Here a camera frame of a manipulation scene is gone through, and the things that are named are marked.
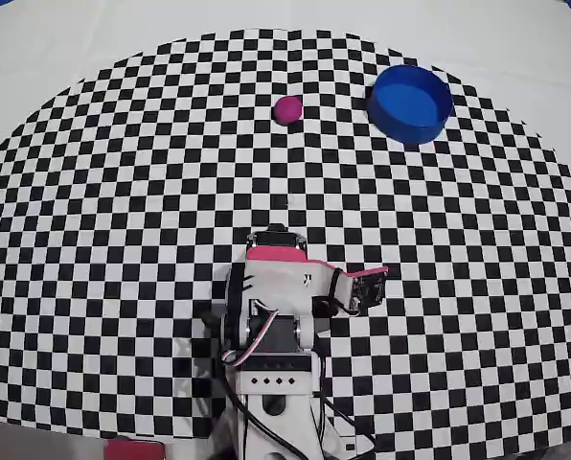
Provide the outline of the white pink gripper body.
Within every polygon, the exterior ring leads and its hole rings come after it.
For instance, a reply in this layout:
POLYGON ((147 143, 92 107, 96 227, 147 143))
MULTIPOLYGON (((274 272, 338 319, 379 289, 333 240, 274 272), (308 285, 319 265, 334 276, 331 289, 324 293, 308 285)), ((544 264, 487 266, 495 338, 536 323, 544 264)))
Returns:
POLYGON ((246 259, 277 262, 304 262, 308 259, 306 239, 284 228, 267 228, 249 235, 246 259))

